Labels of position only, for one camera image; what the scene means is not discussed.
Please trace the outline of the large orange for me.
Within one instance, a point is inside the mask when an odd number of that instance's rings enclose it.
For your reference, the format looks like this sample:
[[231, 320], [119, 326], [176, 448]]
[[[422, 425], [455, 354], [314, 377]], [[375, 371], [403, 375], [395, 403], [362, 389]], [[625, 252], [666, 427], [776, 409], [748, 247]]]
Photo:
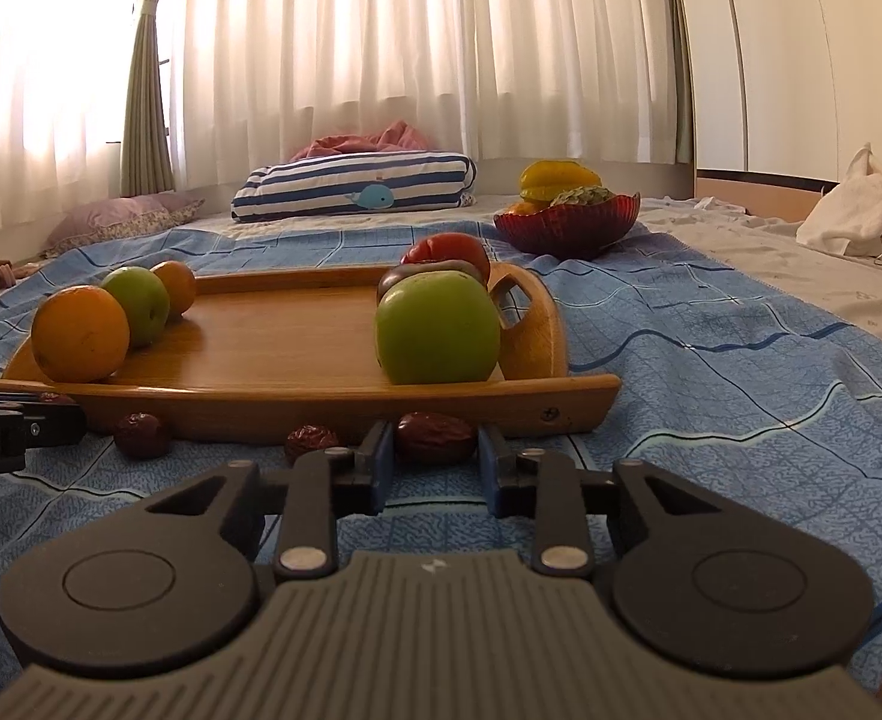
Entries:
[[129, 344], [124, 309], [99, 286], [60, 289], [32, 317], [32, 355], [55, 382], [91, 383], [112, 376], [124, 364]]

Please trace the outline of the small orange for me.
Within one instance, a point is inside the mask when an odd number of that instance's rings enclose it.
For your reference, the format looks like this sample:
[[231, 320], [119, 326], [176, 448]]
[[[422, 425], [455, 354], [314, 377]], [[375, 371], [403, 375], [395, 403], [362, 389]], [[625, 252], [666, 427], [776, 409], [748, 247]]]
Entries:
[[169, 298], [169, 316], [174, 322], [184, 316], [192, 307], [197, 296], [197, 282], [194, 271], [185, 263], [168, 260], [151, 268], [151, 273], [163, 283]]

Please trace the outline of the blue striped whale pillow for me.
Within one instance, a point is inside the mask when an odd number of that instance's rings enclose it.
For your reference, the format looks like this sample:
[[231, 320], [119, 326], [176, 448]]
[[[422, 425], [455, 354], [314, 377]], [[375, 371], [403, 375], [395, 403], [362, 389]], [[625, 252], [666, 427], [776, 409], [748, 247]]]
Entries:
[[444, 210], [470, 203], [475, 163], [444, 151], [332, 154], [252, 171], [231, 200], [236, 223]]

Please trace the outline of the white wardrobe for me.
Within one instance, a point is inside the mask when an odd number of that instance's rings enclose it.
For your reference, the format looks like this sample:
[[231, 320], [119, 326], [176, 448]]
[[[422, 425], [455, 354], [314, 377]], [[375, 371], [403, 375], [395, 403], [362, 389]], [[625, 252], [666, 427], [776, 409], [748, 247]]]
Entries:
[[683, 0], [703, 171], [838, 181], [882, 163], [882, 0]]

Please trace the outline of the yellow starfruit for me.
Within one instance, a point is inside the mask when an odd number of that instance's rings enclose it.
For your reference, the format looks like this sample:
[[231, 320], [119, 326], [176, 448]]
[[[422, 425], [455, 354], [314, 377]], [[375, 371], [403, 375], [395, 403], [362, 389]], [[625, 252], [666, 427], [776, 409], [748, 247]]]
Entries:
[[574, 160], [539, 160], [519, 177], [519, 197], [526, 202], [550, 203], [573, 188], [601, 185], [597, 172]]

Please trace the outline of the green custard apple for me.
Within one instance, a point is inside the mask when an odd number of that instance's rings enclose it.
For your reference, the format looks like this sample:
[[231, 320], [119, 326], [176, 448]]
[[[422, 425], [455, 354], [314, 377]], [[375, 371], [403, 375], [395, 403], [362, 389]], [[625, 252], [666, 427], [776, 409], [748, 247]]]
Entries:
[[601, 184], [583, 185], [583, 187], [573, 187], [558, 193], [555, 199], [551, 200], [553, 206], [576, 205], [576, 206], [594, 206], [603, 205], [610, 202], [615, 197], [612, 190], [608, 190]]

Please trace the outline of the green apple left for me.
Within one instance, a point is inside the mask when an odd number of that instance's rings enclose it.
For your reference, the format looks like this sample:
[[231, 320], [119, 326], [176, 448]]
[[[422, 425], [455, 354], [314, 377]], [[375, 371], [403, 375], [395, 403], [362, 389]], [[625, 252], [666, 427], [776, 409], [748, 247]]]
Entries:
[[143, 266], [122, 266], [101, 281], [101, 288], [124, 309], [133, 348], [143, 348], [160, 338], [171, 304], [166, 286], [153, 271]]

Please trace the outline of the green apple right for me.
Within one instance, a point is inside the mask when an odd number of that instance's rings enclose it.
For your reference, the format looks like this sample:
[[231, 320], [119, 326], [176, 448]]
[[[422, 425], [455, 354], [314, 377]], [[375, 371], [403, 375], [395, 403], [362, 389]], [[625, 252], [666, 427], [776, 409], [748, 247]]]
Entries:
[[461, 273], [407, 278], [379, 301], [376, 353], [395, 385], [485, 382], [501, 346], [488, 289]]

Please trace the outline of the white cloth bundle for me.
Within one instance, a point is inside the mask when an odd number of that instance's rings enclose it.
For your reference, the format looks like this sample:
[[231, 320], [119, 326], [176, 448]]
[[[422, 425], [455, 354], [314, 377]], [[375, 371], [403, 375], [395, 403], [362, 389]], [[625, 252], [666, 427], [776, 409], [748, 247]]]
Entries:
[[856, 151], [845, 177], [800, 223], [796, 242], [835, 257], [882, 254], [882, 163], [871, 145]]

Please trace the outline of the red glass fruit bowl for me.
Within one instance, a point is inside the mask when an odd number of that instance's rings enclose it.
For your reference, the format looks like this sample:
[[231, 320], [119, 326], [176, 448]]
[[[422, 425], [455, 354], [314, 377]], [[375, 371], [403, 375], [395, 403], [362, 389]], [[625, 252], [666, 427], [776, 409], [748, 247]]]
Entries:
[[640, 205], [638, 195], [613, 195], [602, 203], [562, 203], [525, 215], [505, 211], [495, 216], [495, 226], [521, 252], [592, 260], [631, 231]]

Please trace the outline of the red jujube date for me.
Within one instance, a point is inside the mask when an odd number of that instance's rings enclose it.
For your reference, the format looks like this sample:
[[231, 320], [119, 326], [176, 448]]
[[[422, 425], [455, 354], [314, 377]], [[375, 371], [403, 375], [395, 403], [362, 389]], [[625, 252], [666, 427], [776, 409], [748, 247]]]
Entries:
[[465, 457], [475, 447], [475, 427], [455, 416], [412, 411], [400, 418], [397, 438], [418, 458]]
[[43, 403], [57, 403], [57, 405], [73, 405], [75, 403], [73, 398], [67, 397], [67, 395], [56, 394], [55, 392], [44, 392], [37, 395], [37, 398]]
[[285, 439], [286, 463], [295, 466], [303, 455], [317, 452], [317, 450], [338, 447], [340, 439], [335, 431], [324, 426], [304, 424], [297, 427]]
[[160, 418], [137, 411], [124, 416], [114, 429], [114, 442], [128, 460], [148, 461], [164, 457], [171, 449], [171, 437]]

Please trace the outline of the red tomato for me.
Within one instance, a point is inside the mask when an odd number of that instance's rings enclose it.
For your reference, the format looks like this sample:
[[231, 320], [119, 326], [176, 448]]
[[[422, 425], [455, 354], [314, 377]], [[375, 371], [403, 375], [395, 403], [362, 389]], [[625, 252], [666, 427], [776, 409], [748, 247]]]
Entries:
[[490, 279], [490, 259], [482, 243], [464, 232], [439, 232], [413, 244], [400, 259], [402, 265], [460, 260], [478, 271], [484, 284]]

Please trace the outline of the pink crumpled blanket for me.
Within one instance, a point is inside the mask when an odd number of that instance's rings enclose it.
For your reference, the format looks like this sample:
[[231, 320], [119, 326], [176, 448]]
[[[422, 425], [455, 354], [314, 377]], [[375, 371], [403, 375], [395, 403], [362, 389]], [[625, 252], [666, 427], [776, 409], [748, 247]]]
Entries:
[[395, 121], [371, 133], [343, 133], [316, 138], [290, 158], [290, 163], [337, 154], [384, 153], [384, 151], [427, 151], [428, 138], [405, 121]]

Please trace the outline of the olive green drape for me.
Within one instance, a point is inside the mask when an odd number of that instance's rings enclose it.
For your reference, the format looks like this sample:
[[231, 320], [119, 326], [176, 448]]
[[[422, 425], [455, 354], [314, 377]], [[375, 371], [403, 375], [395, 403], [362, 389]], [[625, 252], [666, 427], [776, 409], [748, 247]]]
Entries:
[[161, 91], [156, 28], [159, 3], [142, 0], [133, 37], [121, 143], [121, 190], [126, 197], [174, 188]]

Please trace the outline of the wooden serving tray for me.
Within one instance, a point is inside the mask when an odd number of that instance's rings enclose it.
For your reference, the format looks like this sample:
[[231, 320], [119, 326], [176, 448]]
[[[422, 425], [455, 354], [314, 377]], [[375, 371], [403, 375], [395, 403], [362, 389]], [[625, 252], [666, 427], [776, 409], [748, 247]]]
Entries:
[[604, 421], [619, 378], [569, 373], [560, 310], [532, 271], [511, 263], [493, 265], [491, 292], [502, 298], [519, 289], [529, 305], [503, 328], [491, 379], [392, 385], [374, 346], [384, 271], [370, 265], [203, 277], [187, 317], [128, 356], [106, 382], [59, 385], [21, 344], [0, 392], [59, 390], [100, 431], [146, 411], [183, 439], [246, 444], [278, 444], [303, 424], [352, 437], [410, 411], [493, 422], [508, 437], [587, 433]]

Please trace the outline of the purple floral pillow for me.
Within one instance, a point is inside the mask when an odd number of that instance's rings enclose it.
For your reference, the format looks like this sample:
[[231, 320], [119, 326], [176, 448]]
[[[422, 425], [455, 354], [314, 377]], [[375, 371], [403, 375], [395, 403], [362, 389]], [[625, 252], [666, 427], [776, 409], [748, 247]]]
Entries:
[[143, 238], [189, 223], [203, 200], [187, 193], [163, 192], [101, 200], [71, 210], [49, 234], [44, 259], [98, 242]]

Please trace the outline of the white sheer curtain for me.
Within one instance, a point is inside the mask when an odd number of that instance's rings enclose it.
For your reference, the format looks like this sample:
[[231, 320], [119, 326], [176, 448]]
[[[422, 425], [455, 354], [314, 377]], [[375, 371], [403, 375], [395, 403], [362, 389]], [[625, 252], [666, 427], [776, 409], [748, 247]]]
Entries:
[[[479, 160], [681, 163], [676, 0], [160, 0], [174, 188], [405, 121]], [[142, 0], [0, 0], [0, 231], [121, 190]]]

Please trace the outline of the orange fruit in bowl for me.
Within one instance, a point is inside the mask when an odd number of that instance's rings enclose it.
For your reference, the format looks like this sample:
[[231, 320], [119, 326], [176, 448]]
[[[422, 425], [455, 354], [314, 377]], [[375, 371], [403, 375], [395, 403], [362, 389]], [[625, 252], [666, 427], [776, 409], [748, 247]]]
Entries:
[[535, 213], [540, 213], [540, 211], [547, 210], [547, 208], [548, 203], [531, 202], [530, 200], [519, 200], [519, 202], [513, 203], [508, 208], [508, 213], [510, 215], [519, 216], [535, 215]]

